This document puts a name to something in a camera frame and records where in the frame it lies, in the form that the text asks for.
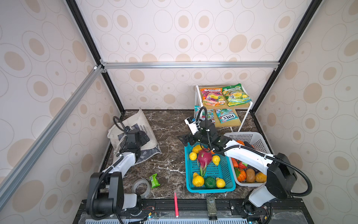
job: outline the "pink highlighter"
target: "pink highlighter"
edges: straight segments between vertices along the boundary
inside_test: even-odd
[[[176,191],[174,191],[174,206],[175,206],[175,217],[179,217],[179,210],[178,210],[178,198],[176,197]]]

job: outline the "brown marble tabletop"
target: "brown marble tabletop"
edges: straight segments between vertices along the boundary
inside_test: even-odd
[[[127,110],[125,119],[136,113],[137,110]],[[192,116],[194,110],[144,110],[143,111],[159,143],[162,154],[156,154],[147,161],[132,166],[123,178],[124,193],[131,193],[133,183],[141,178],[147,179],[157,173],[159,187],[153,188],[147,199],[170,199],[174,197],[176,190],[179,199],[204,199],[206,194],[191,193],[188,191],[185,180],[184,146],[178,140],[178,135],[190,132],[184,119]],[[246,111],[237,110],[240,120]],[[230,128],[218,128],[218,134],[223,135],[231,132]],[[257,128],[249,114],[241,128],[242,132],[257,132]],[[109,158],[107,166],[113,161],[113,153]],[[137,188],[138,193],[145,191],[145,185]],[[236,199],[245,198],[252,187],[236,185],[232,192],[217,193],[215,198]]]

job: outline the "green fruit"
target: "green fruit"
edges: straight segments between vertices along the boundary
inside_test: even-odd
[[[207,177],[204,180],[204,185],[207,189],[214,189],[216,188],[216,180],[212,177]]]

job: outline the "clear tape roll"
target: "clear tape roll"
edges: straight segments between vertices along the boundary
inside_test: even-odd
[[[132,186],[132,193],[136,193],[136,190],[137,190],[137,187],[140,185],[140,184],[146,184],[147,185],[147,190],[141,194],[141,198],[146,198],[148,197],[149,193],[150,193],[150,185],[149,185],[149,182],[146,180],[146,179],[139,179],[139,180],[136,180]]]

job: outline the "dragon fruit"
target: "dragon fruit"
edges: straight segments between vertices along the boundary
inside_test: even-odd
[[[200,163],[200,176],[204,177],[205,173],[206,173],[206,167],[209,165],[209,163],[212,160],[212,155],[210,150],[208,150],[208,152],[206,151],[208,149],[203,149],[199,152],[198,154],[198,159],[197,159],[197,163],[199,166]]]

